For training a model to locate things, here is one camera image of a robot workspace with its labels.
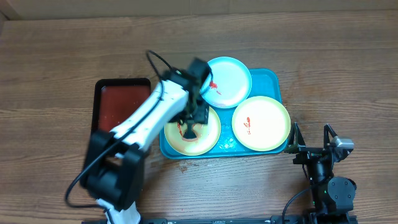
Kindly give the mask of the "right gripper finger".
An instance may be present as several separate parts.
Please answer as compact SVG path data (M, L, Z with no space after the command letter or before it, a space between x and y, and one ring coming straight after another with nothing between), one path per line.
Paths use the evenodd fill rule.
M300 128L295 122L289 133L289 140L286 148L284 149L285 153L300 153L306 148L305 141L301 134Z
M324 125L324 128L323 128L323 146L324 146L324 148L327 148L329 146L330 137L334 138L335 136L337 136L337 134L335 133L333 128L329 124Z

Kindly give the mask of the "round orange green sponge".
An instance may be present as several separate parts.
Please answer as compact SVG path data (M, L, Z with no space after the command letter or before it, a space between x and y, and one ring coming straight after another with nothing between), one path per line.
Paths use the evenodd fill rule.
M187 129L182 136L183 141L192 142L197 140L198 136L193 127L194 127L193 123L187 123Z

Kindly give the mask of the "green plate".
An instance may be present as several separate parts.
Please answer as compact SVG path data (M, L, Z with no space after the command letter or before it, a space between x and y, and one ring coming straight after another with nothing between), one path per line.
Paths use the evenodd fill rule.
M216 111L209 107L208 124L195 123L192 126L196 138L185 138L183 135L187 130L187 124L167 123L164 129L165 138L174 151L185 156L199 156L217 143L221 134L220 119Z
M282 103L267 96L244 100L232 116L233 134L246 148L271 151L281 146L289 136L291 120Z

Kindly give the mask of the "light blue plate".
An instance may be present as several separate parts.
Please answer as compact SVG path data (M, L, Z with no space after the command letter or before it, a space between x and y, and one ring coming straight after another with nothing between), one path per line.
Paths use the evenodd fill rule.
M234 108L249 96L252 76L245 64L232 57L217 57L208 65L211 74L201 88L201 95L209 105Z

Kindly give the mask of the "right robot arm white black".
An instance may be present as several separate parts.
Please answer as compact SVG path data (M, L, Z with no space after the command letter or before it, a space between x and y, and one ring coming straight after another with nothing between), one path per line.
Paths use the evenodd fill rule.
M285 205L282 223L357 223L356 217L349 216L353 210L356 183L333 173L334 165L346 159L354 150L350 138L342 138L326 124L323 128L323 146L308 147L297 123L292 125L289 143L284 152L294 154L294 164L302 166L309 187L294 195ZM298 197L310 192L313 208L302 215L286 216L289 205Z

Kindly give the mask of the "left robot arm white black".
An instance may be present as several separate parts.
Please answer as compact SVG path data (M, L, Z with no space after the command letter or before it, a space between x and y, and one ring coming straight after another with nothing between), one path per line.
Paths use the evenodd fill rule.
M139 223L135 202L144 183L144 160L160 130L170 121L206 124L209 106L201 88L212 77L203 71L165 71L150 97L110 132L97 130L89 141L83 170L75 179L103 209L106 223Z

